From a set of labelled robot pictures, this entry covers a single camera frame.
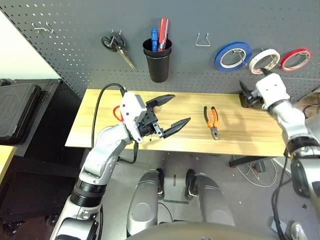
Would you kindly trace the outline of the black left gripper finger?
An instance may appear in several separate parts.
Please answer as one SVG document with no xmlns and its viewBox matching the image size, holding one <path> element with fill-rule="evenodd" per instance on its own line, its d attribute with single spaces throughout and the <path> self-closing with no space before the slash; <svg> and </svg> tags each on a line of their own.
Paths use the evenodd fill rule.
<svg viewBox="0 0 320 240">
<path fill-rule="evenodd" d="M 173 123 L 170 128 L 163 131 L 162 138 L 168 138 L 177 132 L 179 132 L 189 121 L 191 120 L 190 117 L 181 119 L 175 123 Z"/>
<path fill-rule="evenodd" d="M 165 95 L 157 96 L 157 97 L 147 101 L 146 102 L 146 107 L 147 108 L 159 107 L 161 105 L 166 104 L 167 102 L 169 102 L 174 97 L 175 97 L 174 94 L 165 94 Z"/>
</svg>

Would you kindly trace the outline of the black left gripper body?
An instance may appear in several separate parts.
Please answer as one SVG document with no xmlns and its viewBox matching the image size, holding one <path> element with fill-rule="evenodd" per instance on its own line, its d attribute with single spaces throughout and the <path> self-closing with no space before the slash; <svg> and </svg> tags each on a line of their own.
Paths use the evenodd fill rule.
<svg viewBox="0 0 320 240">
<path fill-rule="evenodd" d="M 138 131 L 141 137 L 157 134 L 159 138 L 164 137 L 163 129 L 158 125 L 158 118 L 153 107 L 148 107 L 147 111 L 138 125 Z"/>
</svg>

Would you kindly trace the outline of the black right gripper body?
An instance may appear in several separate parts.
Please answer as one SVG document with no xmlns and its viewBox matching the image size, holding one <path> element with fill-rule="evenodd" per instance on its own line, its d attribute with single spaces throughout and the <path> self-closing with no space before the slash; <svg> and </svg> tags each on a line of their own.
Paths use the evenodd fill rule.
<svg viewBox="0 0 320 240">
<path fill-rule="evenodd" d="M 252 109 L 262 109 L 264 100 L 257 89 L 252 90 L 247 98 L 248 107 Z"/>
</svg>

